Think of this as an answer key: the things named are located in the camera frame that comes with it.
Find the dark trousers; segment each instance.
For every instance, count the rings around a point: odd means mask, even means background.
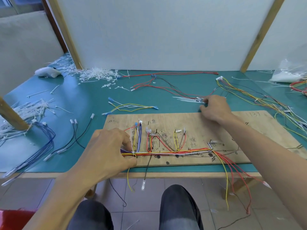
[[[68,226],[80,229],[113,230],[110,212],[97,201],[82,201]],[[204,230],[194,199],[181,185],[171,185],[162,195],[159,230]]]

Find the hand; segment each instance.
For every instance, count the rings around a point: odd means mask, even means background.
[[[218,95],[207,96],[203,99],[204,103],[208,104],[208,107],[204,105],[200,106],[202,115],[212,121],[216,121],[219,124],[232,115],[231,109],[226,102],[226,98]]]
[[[130,136],[118,128],[96,130],[83,154],[71,168],[82,184],[89,187],[136,166],[135,157],[123,157],[120,147],[132,151]]]

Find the plastic bag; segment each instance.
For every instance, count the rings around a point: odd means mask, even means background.
[[[307,44],[290,52],[279,64],[270,82],[293,83],[307,76]]]

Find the floor tile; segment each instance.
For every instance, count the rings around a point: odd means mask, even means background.
[[[200,211],[209,210],[208,201],[200,178],[166,178],[165,189],[169,186],[182,185],[193,197]]]
[[[142,183],[143,179],[129,179],[130,185],[135,184],[135,192],[131,192],[128,185],[126,186],[127,206],[124,207],[124,212],[160,211],[161,197],[165,190],[164,179],[146,179],[144,190],[141,190]]]
[[[244,211],[217,211],[212,213],[215,228],[225,227],[235,220],[245,217],[246,212]],[[238,230],[238,229],[248,229],[248,230],[262,230],[261,226],[255,216],[255,213],[251,210],[251,216],[238,220],[231,226],[227,227],[226,230]]]
[[[51,192],[55,182],[56,182],[56,180],[52,179],[52,181],[50,182],[50,184],[49,184],[49,186],[48,186],[48,188],[47,188],[44,196],[42,197],[42,199],[41,199],[41,201],[40,201],[40,203],[39,203],[37,208],[40,208],[44,204],[44,202],[47,199],[48,195],[50,194],[50,192]]]
[[[111,213],[114,230],[121,230],[122,227],[122,212]]]
[[[250,188],[253,208],[284,208],[277,194],[269,187],[258,183]]]
[[[6,191],[10,188],[11,184],[8,184],[6,186],[1,186],[4,182],[6,182],[8,179],[0,179],[0,200],[2,199],[3,195],[6,193]]]
[[[205,230],[215,230],[210,211],[201,211],[201,220]]]
[[[0,208],[11,210],[25,208],[27,210],[35,210],[50,182],[51,179],[16,179],[0,200]]]
[[[223,178],[205,178],[202,179],[204,190],[209,203],[210,209],[227,211],[226,201],[222,198],[222,189],[226,188],[226,179]],[[240,200],[245,206],[248,205],[249,199],[245,194],[239,195]],[[229,211],[242,211],[244,208],[236,196],[228,196]]]
[[[129,230],[158,230],[159,215],[159,211],[124,212],[122,217],[122,230],[126,230],[134,223],[135,224],[129,228]]]
[[[117,178],[111,179],[110,181],[111,183],[107,179],[97,184],[95,200],[101,202],[109,212],[122,212],[124,201],[121,200],[118,194],[124,200],[127,179]]]
[[[302,230],[292,216],[278,209],[254,209],[263,230]]]

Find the left hand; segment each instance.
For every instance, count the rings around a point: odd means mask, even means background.
[[[71,168],[89,187],[136,166],[135,157],[123,157],[120,147],[132,151],[130,136],[118,129],[96,130],[83,154]]]

